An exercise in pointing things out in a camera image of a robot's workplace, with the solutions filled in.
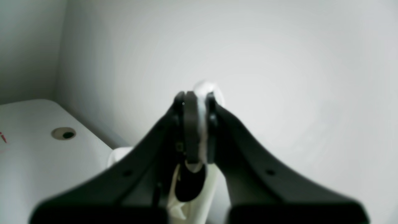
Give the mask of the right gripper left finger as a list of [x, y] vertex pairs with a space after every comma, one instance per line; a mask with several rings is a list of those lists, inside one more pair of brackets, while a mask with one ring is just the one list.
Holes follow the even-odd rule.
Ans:
[[197, 97], [180, 92], [123, 159], [88, 182], [42, 202], [30, 224], [168, 224], [168, 197], [199, 195]]

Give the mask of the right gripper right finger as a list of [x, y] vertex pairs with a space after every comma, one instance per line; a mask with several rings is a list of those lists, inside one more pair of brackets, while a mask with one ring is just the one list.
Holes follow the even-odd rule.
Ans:
[[231, 208], [227, 224], [368, 224], [360, 202], [297, 173], [265, 149], [213, 93], [208, 163], [223, 173]]

